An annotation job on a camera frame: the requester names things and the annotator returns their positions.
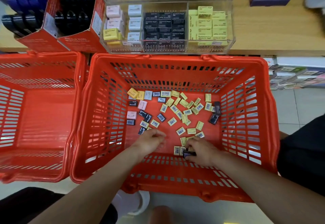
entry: wooden table surface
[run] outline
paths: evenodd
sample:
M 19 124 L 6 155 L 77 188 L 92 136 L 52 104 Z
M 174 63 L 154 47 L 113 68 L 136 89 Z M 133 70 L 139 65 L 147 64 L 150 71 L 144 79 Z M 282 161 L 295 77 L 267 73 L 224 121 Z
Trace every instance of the wooden table surface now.
M 318 12 L 304 8 L 303 2 L 291 0 L 284 7 L 250 7 L 249 0 L 234 0 L 236 42 L 229 54 L 325 55 L 325 33 Z M 25 52 L 27 47 L 1 26 L 0 50 Z

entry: person's left hand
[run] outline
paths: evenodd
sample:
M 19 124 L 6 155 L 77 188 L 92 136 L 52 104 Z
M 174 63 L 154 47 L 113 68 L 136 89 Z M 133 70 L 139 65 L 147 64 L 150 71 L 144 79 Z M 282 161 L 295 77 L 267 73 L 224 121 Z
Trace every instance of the person's left hand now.
M 157 148 L 163 147 L 165 144 L 166 134 L 157 129 L 149 129 L 132 144 L 139 153 L 139 160 L 141 161 L 144 156 L 154 152 Z

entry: black pants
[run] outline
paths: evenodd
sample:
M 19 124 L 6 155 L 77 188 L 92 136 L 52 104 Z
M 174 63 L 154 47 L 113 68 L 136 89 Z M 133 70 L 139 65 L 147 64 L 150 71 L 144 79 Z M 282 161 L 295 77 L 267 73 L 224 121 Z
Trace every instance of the black pants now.
M 325 115 L 281 141 L 277 166 L 282 177 L 325 196 Z M 63 196 L 42 188 L 22 189 L 0 201 L 2 223 L 26 224 Z M 100 224 L 116 221 L 111 204 Z

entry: empty red basket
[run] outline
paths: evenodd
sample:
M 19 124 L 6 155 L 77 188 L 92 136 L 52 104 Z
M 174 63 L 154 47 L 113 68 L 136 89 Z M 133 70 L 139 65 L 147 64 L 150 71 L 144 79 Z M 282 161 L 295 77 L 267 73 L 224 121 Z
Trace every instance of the empty red basket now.
M 89 79 L 83 92 L 80 130 L 73 158 L 71 178 L 81 183 L 104 166 L 138 137 L 140 122 L 126 125 L 126 112 L 139 111 L 128 106 L 127 91 L 176 90 L 188 100 L 204 94 L 222 104 L 217 125 L 208 123 L 211 112 L 189 115 L 188 127 L 168 108 L 159 129 L 167 133 L 167 145 L 160 153 L 146 156 L 123 185 L 126 192 L 137 190 L 199 196 L 204 201 L 252 201 L 226 174 L 214 167 L 202 167 L 174 156 L 180 146 L 176 130 L 192 128 L 204 122 L 205 138 L 218 148 L 228 150 L 252 163 L 276 173 L 279 149 L 275 101 L 270 92 L 267 63 L 257 57 L 164 56 L 96 54 L 92 58 Z M 146 112 L 158 120 L 161 103 L 153 97 Z
M 0 56 L 0 180 L 69 176 L 85 76 L 81 53 Z

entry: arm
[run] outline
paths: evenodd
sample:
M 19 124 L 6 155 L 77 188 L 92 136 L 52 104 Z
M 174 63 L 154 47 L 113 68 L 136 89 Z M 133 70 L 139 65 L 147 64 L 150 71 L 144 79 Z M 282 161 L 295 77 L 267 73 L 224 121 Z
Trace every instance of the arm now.
M 99 223 L 132 168 L 162 146 L 165 133 L 151 129 L 89 179 L 33 219 L 30 224 Z
M 229 152 L 219 151 L 204 139 L 190 139 L 186 147 L 190 145 L 197 156 L 187 156 L 187 160 L 220 168 L 275 224 L 324 223 L 325 197 Z

